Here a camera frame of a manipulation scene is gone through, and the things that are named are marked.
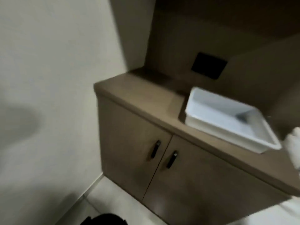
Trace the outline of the brown wooden cabinet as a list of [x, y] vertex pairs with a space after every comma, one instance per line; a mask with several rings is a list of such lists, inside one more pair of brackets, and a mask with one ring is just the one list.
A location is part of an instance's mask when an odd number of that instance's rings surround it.
[[192, 88], [143, 67], [95, 83], [104, 175], [169, 225], [225, 225], [300, 197], [285, 149], [257, 154], [185, 125]]

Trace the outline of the white plastic tray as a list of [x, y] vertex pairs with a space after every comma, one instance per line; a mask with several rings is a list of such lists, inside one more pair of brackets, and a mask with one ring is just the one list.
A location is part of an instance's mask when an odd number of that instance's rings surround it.
[[185, 125], [257, 154], [282, 149], [272, 128], [254, 106], [193, 87], [185, 114]]

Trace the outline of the black wall socket panel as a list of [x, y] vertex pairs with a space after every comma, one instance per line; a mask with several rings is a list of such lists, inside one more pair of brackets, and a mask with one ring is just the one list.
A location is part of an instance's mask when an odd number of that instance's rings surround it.
[[191, 70], [213, 80], [217, 80], [227, 63], [228, 61], [222, 58], [199, 52]]

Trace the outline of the black shoe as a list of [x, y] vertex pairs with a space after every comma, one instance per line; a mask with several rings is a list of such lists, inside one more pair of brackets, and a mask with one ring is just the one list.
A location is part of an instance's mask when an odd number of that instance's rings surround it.
[[128, 223], [118, 215], [105, 213], [94, 218], [88, 216], [80, 225], [128, 225]]

